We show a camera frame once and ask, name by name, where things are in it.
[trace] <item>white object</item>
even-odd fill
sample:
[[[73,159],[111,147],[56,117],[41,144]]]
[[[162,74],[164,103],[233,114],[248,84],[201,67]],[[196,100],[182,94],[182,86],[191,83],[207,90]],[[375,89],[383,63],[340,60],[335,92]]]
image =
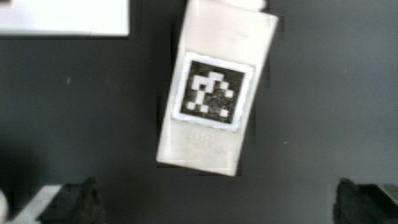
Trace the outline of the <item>white object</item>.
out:
[[[0,224],[6,223],[8,215],[9,215],[9,203],[4,196],[4,192],[0,191]]]
[[[278,17],[260,0],[191,0],[157,160],[235,176]]]
[[[379,188],[390,196],[395,204],[398,205],[398,187],[393,184],[383,184],[379,185]]]
[[[40,193],[34,196],[33,201],[29,202],[29,205],[25,206],[25,209],[22,213],[18,214],[15,221],[8,224],[36,224],[38,218],[41,213],[47,210],[47,207],[54,201],[54,198],[59,194],[59,191],[63,189],[63,185],[50,185],[41,188]]]
[[[9,0],[0,35],[128,35],[128,0]]]

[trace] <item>dark gray surface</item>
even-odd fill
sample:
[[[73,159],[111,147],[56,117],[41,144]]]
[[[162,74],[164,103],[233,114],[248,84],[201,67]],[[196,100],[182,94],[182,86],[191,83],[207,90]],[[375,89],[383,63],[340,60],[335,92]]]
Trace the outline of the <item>dark gray surface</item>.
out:
[[[185,1],[132,2],[130,40],[0,41],[2,188],[96,176],[116,224],[331,224],[338,179],[398,183],[398,2],[272,1],[237,178],[157,168]]]

